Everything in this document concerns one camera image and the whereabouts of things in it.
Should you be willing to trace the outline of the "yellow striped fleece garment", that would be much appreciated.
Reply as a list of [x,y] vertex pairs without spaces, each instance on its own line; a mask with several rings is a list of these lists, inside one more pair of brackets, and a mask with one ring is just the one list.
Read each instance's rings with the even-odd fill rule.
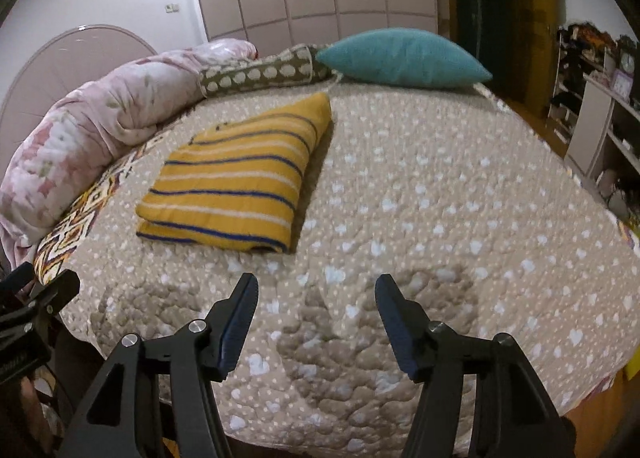
[[147,241],[287,252],[326,93],[204,130],[172,152],[136,214]]

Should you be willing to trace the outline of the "colourful geometric pattern blanket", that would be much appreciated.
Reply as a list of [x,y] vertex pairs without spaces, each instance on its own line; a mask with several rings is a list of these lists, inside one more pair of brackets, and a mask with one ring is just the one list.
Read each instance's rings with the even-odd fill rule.
[[89,235],[99,213],[128,178],[134,163],[151,152],[191,112],[192,108],[161,123],[149,140],[114,161],[87,191],[72,202],[58,224],[40,241],[35,252],[32,266],[40,284],[47,285],[62,272],[65,262]]

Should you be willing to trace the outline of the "pink floral duvet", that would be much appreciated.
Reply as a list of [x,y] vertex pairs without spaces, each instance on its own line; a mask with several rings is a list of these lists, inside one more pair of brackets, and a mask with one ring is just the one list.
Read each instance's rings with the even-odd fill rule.
[[202,100],[203,70],[256,56],[250,41],[222,38],[128,62],[54,103],[1,180],[1,246],[10,267],[34,259],[43,237],[105,168]]

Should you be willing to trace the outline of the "beige polka dot quilt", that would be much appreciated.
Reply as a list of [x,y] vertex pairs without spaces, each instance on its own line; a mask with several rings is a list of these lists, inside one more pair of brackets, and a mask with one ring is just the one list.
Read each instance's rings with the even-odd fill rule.
[[215,389],[221,421],[243,442],[330,457],[398,456],[418,405],[375,306],[384,273],[461,334],[511,334],[559,412],[630,360],[638,251],[523,120],[476,91],[328,93],[333,128],[292,253],[138,237],[134,209],[174,149],[307,90],[205,101],[132,165],[68,260],[80,279],[68,329],[102,353],[128,333],[168,336],[253,273],[250,333]]

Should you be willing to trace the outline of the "pink rounded headboard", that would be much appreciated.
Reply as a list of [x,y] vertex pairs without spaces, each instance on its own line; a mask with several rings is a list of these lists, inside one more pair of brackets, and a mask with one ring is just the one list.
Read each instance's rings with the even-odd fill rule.
[[1,102],[1,169],[67,93],[155,53],[149,42],[113,25],[79,26],[48,41],[18,72]]

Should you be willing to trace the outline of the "white shelving unit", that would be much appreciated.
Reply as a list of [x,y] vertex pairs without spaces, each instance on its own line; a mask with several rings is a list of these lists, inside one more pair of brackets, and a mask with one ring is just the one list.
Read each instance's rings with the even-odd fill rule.
[[639,44],[590,23],[556,33],[548,122],[565,163],[632,233],[639,232]]

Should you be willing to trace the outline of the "olive dotted bolster pillow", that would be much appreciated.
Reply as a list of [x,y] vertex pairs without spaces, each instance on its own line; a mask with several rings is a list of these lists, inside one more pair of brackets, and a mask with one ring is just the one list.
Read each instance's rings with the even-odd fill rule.
[[202,70],[200,89],[205,99],[226,94],[318,84],[332,76],[317,60],[323,46],[296,44],[279,54],[256,60],[233,61]]

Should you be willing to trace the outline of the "teal cushion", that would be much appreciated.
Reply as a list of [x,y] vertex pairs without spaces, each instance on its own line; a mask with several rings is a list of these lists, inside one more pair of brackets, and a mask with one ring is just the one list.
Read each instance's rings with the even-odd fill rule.
[[352,35],[320,50],[319,63],[367,84],[457,89],[492,75],[449,39],[414,28],[381,28]]

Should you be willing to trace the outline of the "dark wooden door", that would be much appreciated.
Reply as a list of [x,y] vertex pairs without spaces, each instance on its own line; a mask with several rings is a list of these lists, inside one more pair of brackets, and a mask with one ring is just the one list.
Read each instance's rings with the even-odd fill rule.
[[492,75],[489,88],[547,113],[555,76],[558,0],[456,0],[457,41]]

